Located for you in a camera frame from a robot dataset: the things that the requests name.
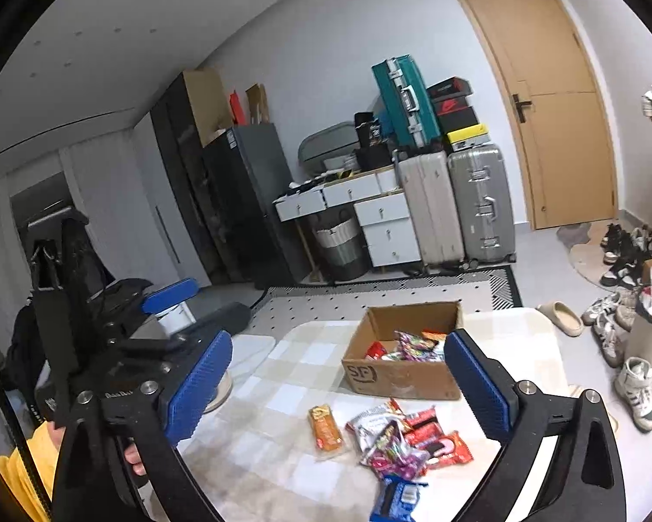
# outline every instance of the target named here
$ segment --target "white drawer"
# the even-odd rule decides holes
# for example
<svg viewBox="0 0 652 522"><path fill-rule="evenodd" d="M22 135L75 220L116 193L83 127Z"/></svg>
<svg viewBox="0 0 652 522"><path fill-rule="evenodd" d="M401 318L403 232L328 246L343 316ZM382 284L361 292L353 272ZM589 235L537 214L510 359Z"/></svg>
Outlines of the white drawer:
<svg viewBox="0 0 652 522"><path fill-rule="evenodd" d="M391 192L399 188L396 181L396 173L393 168L377 172L377 180L379 181L379 188L382 192Z"/></svg>
<svg viewBox="0 0 652 522"><path fill-rule="evenodd" d="M275 204L275 208L280 220L285 222L323 211L326 209L326 202L321 194L321 189L318 189L288 196L282 202Z"/></svg>
<svg viewBox="0 0 652 522"><path fill-rule="evenodd" d="M404 220L366 225L362 230L365 232L367 245L405 246L418 244L410 217Z"/></svg>
<svg viewBox="0 0 652 522"><path fill-rule="evenodd" d="M379 194L381 194L381 190L375 174L367 174L364 177L324 186L324 197L328 207L356 202Z"/></svg>
<svg viewBox="0 0 652 522"><path fill-rule="evenodd" d="M397 242L390 241L387 244L370 245L369 252L372 258L372 265L396 265L399 263L410 263L420 261L420 250L414 241L412 244L397 245Z"/></svg>
<svg viewBox="0 0 652 522"><path fill-rule="evenodd" d="M404 193L383 196L355 204L360 225L410 218L410 210Z"/></svg>

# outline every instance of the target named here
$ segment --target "person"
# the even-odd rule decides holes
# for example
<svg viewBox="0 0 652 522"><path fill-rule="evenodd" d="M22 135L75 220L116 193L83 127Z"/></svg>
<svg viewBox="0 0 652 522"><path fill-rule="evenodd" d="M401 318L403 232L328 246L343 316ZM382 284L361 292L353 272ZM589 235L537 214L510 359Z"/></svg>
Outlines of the person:
<svg viewBox="0 0 652 522"><path fill-rule="evenodd" d="M53 483L55 481L55 468L58 462L58 453L65 435L65 428L55 428L54 422L44 422L28 440L29 450L38 469L40 479L43 481L45 491L52 499ZM132 471L137 475L145 475L146 471L140 454L135 444L129 445L125 450L125 460L132 465ZM24 511L36 522L49 522L45 510L38 500L33 489L31 479L26 472L24 463L18 449L14 449L9 457L0 456L0 474L19 501Z"/></svg>

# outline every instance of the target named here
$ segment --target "blue gripper pad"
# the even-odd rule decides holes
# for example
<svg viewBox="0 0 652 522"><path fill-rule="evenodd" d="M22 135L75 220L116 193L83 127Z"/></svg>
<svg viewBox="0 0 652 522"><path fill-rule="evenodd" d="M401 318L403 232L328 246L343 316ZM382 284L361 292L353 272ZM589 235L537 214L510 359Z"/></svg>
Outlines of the blue gripper pad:
<svg viewBox="0 0 652 522"><path fill-rule="evenodd" d="M164 434L175 447L193 435L205 407L232 361L232 339L220 331L168 403Z"/></svg>
<svg viewBox="0 0 652 522"><path fill-rule="evenodd" d="M159 314L160 311L168 310L168 308L194 297L198 294L199 289L198 282L194 278L174 282L145 298L142 303L142 311L145 314Z"/></svg>
<svg viewBox="0 0 652 522"><path fill-rule="evenodd" d="M494 359L488 359L464 330L450 334L444 342L444 361L485 437L509 441L518 413L515 380Z"/></svg>

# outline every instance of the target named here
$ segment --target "yellow sleeve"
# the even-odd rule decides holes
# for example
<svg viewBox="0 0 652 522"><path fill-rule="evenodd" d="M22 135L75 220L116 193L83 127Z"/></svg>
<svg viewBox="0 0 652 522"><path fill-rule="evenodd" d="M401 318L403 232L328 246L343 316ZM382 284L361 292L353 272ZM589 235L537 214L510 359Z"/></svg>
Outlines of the yellow sleeve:
<svg viewBox="0 0 652 522"><path fill-rule="evenodd" d="M58 451L50 440L45 423L41 424L33 432L33 437L28 441L28 444L40 479L43 481L43 486L45 486L45 491L52 498ZM9 457L0 457L0 473L26 513L36 522L48 522L48 517L38 500L17 449Z"/></svg>

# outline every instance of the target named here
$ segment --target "silver suitcase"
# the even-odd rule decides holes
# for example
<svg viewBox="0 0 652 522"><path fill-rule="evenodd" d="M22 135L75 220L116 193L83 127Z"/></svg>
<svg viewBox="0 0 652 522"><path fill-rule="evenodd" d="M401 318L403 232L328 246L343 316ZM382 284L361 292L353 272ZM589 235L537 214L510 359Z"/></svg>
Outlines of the silver suitcase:
<svg viewBox="0 0 652 522"><path fill-rule="evenodd" d="M408 209L425 264L464 259L454 193L444 153L420 155L399 163Z"/></svg>
<svg viewBox="0 0 652 522"><path fill-rule="evenodd" d="M515 218L502 153L493 144L449 156L466 256L515 261Z"/></svg>

